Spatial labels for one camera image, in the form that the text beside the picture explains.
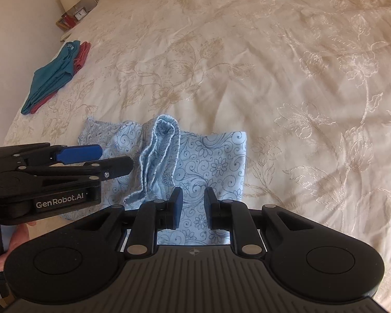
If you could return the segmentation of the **person's left hand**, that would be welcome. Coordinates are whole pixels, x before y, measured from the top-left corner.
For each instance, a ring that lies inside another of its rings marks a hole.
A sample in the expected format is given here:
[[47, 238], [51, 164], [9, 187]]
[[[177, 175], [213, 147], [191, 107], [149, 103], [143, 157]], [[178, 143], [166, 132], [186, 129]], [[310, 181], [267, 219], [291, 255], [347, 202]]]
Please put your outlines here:
[[4, 263], [5, 263], [6, 259], [8, 258], [8, 256], [10, 255], [10, 253], [14, 249], [16, 249], [18, 246], [20, 246], [21, 244], [24, 244], [25, 242], [29, 241], [28, 227], [29, 226], [33, 227], [35, 225], [36, 225], [36, 221], [32, 221], [32, 222], [23, 223], [21, 225], [18, 225], [15, 228], [15, 231], [13, 232], [13, 235], [10, 238], [8, 250], [0, 256], [0, 272], [3, 271]]

